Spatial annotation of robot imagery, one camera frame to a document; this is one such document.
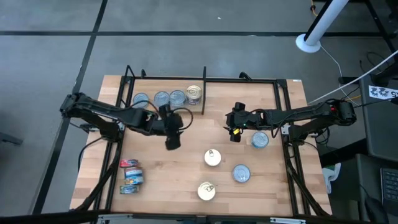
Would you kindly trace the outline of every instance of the wooden tabletop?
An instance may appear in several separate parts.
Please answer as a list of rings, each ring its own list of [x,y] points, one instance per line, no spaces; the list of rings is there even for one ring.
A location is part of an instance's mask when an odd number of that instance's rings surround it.
[[[104,77],[98,97],[100,101],[115,104],[120,78],[113,75]],[[189,85],[202,84],[195,82],[199,81],[136,80],[133,95],[138,92],[169,91],[167,86],[176,89],[180,86],[186,88]],[[292,108],[306,106],[302,82],[287,80],[287,83]],[[272,139],[271,132],[265,131],[270,138],[268,146],[264,149],[255,149],[251,146],[251,136],[255,131],[245,130],[242,141],[236,143],[229,141],[228,132],[223,129],[226,122],[225,114],[231,111],[237,101],[245,103],[247,111],[257,108],[276,108],[273,86],[270,84],[207,83],[205,114],[195,113],[191,127],[181,135],[180,148],[168,151],[164,145],[165,137],[148,137],[127,130],[121,159],[139,160],[144,169],[144,184],[138,194],[119,194],[119,186],[124,183],[123,170],[119,169],[111,211],[291,216],[280,135]],[[189,114],[182,113],[182,117],[184,124],[188,124]],[[91,133],[88,142],[99,136],[99,133]],[[315,144],[312,138],[306,141]],[[71,208],[79,206],[98,182],[105,147],[106,142],[100,141],[86,149],[70,204]],[[318,152],[308,145],[299,148],[306,186],[323,209],[331,213]],[[204,154],[209,149],[217,149],[221,153],[222,160],[217,167],[205,164]],[[251,170],[251,178],[244,184],[232,178],[231,171],[238,164],[245,164]],[[216,195],[209,202],[202,201],[197,195],[198,186],[206,181],[214,184],[216,188]],[[106,185],[100,208],[104,207],[107,192]],[[296,195],[299,211],[303,213],[297,186]]]

